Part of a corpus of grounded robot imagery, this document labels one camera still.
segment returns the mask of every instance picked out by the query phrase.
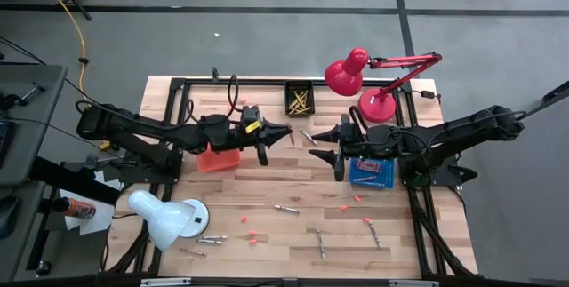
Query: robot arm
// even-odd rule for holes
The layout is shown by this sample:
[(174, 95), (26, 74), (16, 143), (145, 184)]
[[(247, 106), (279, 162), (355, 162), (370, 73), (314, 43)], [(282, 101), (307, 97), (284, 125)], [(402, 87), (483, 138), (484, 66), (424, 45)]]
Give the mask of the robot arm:
[[(514, 140), (524, 129), (517, 112), (492, 106), (475, 114), (432, 127), (396, 127), (376, 125), (368, 128), (357, 107), (342, 115), (341, 123), (331, 131), (312, 136), (314, 140), (338, 142), (338, 154), (333, 150), (309, 150), (309, 153), (328, 162), (337, 181), (344, 179), (344, 159), (398, 157), (405, 160), (412, 172), (423, 174), (441, 166), (443, 161), (461, 151), (487, 140)], [(360, 124), (366, 131), (362, 133)]]
[(267, 165), (265, 147), (292, 132), (287, 125), (261, 119), (257, 106), (243, 107), (239, 122), (229, 121), (225, 115), (209, 115), (196, 124), (172, 125), (111, 104), (90, 105), (82, 112), (77, 134), (87, 140), (109, 140), (159, 170), (169, 169), (177, 154), (165, 144), (149, 144), (136, 135), (171, 142), (195, 155), (203, 153), (208, 145), (215, 152), (256, 147), (260, 164)]

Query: wooden table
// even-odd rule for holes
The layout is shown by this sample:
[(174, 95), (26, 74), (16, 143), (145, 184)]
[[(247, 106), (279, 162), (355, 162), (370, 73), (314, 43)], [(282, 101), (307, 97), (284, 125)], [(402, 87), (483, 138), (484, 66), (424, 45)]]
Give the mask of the wooden table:
[[(170, 80), (170, 76), (148, 78), (141, 115), (163, 119)], [(412, 80), (412, 85), (414, 90), (436, 91), (430, 79)], [(342, 97), (327, 87), (315, 87), (317, 112), (310, 118), (289, 119), (285, 115), (284, 87), (241, 86), (239, 92), (240, 101), (258, 104), (261, 115), (270, 122), (290, 122), (295, 145), (288, 137), (277, 142), (268, 149), (269, 165), (264, 167), (259, 165), (256, 151), (247, 148), (242, 152), (239, 167), (233, 171), (199, 173), (196, 157), (185, 155), (173, 201), (196, 198), (204, 202), (211, 213), (205, 233), (228, 235), (229, 239), (222, 246), (214, 246), (179, 238), (163, 253), (160, 275), (419, 278), (409, 200), (398, 175), (393, 190), (336, 182), (331, 166), (308, 153), (313, 146), (299, 133), (299, 128), (311, 134), (332, 129), (341, 114), (348, 113), (348, 107), (357, 103), (358, 95)], [(190, 97), (196, 104), (195, 116), (228, 111), (225, 86), (192, 86)], [(424, 99), (415, 92), (413, 98), (420, 125), (442, 122), (436, 99)], [(407, 119), (403, 98), (402, 104)], [(395, 124), (395, 118), (389, 124)], [(320, 142), (318, 147), (337, 146)], [(129, 191), (141, 188), (148, 190), (148, 185), (135, 185)], [(432, 190), (441, 236), (466, 268), (476, 272), (461, 202), (448, 188), (433, 187)], [(356, 202), (354, 195), (359, 196), (361, 202)], [(116, 215), (132, 212), (127, 206), (127, 197), (128, 193), (117, 203)], [(296, 208), (301, 214), (275, 210), (274, 204)], [(348, 209), (341, 211), (342, 205)], [(243, 216), (248, 217), (246, 223), (241, 222)], [(363, 217), (373, 220), (384, 247), (382, 251), (378, 251)], [(140, 232), (140, 224), (139, 217), (114, 220), (108, 236), (108, 267), (130, 246)], [(255, 245), (248, 243), (249, 230), (258, 233)], [(320, 258), (316, 230), (322, 232), (326, 260)], [(428, 238), (425, 241), (429, 264), (435, 268), (432, 243)], [(205, 251), (208, 256), (193, 256), (180, 248)], [(145, 269), (152, 250), (148, 248)]]

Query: lamp shade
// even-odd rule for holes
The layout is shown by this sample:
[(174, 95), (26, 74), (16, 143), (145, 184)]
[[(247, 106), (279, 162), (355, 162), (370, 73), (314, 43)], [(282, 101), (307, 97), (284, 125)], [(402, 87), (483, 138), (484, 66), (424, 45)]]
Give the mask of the lamp shade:
[[(128, 206), (148, 222), (148, 232), (159, 250), (165, 251), (178, 236), (200, 235), (207, 226), (208, 217), (197, 217), (203, 206), (192, 202), (163, 203), (147, 191), (137, 190), (128, 197)], [(201, 204), (196, 208), (193, 203)]]
[(326, 69), (324, 78), (330, 89), (342, 96), (353, 96), (362, 88), (362, 69), (370, 59), (363, 48), (354, 48), (345, 60), (336, 60)]

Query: concrete floor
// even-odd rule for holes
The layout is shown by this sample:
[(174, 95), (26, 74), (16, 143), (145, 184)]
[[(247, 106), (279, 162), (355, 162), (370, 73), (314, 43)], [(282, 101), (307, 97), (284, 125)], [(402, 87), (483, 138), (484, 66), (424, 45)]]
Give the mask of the concrete floor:
[[(0, 0), (51, 4), (53, 0)], [(396, 0), (86, 0), (88, 4), (145, 4), (229, 7), (363, 7), (396, 8)], [(405, 0), (413, 9), (564, 10), (569, 0)], [(84, 31), (91, 63), (84, 81), (96, 100), (132, 111), (150, 75), (321, 76), (332, 61), (355, 46), (374, 56), (405, 55), (397, 15), (248, 14), (248, 13), (93, 13), (87, 22), (76, 13)], [(466, 116), (492, 104), (527, 108), (567, 79), (562, 59), (569, 44), (564, 17), (409, 17), (416, 53), (440, 52), (442, 63), (421, 77), (435, 78), (443, 95), (446, 119)], [(0, 35), (21, 44), (52, 64), (69, 67), (76, 82), (80, 45), (61, 12), (0, 12)], [(9, 60), (24, 60), (5, 50)], [(366, 76), (401, 76), (399, 70), (366, 71)], [(78, 95), (66, 86), (52, 123), (72, 132)], [(49, 130), (41, 155), (76, 161), (93, 148)], [(462, 164), (477, 167), (476, 148)], [(529, 262), (516, 245), (501, 201), (509, 193), (487, 193), (483, 181), (465, 186), (469, 228), (481, 274), (526, 281), (528, 278), (569, 280), (556, 260)], [(51, 277), (96, 272), (104, 235), (79, 238), (75, 231), (53, 235), (45, 257), (54, 263)], [(567, 243), (560, 248), (567, 248)], [(31, 277), (21, 272), (19, 278)]]

